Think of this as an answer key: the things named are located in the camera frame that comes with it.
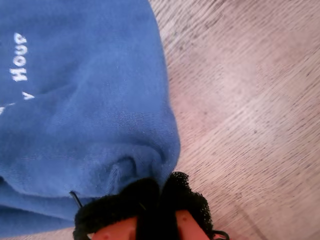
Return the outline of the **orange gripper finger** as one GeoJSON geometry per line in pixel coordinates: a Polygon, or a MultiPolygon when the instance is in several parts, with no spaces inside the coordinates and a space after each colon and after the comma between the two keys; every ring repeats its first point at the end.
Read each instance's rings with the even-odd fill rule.
{"type": "Polygon", "coordinates": [[[186,173],[175,171],[169,176],[162,189],[161,206],[173,212],[189,211],[207,237],[213,239],[213,222],[208,201],[202,194],[192,191],[186,173]]]}
{"type": "Polygon", "coordinates": [[[116,222],[142,216],[154,210],[160,187],[152,178],[143,178],[127,185],[116,195],[106,195],[79,208],[74,217],[75,240],[88,240],[88,234],[116,222]]]}

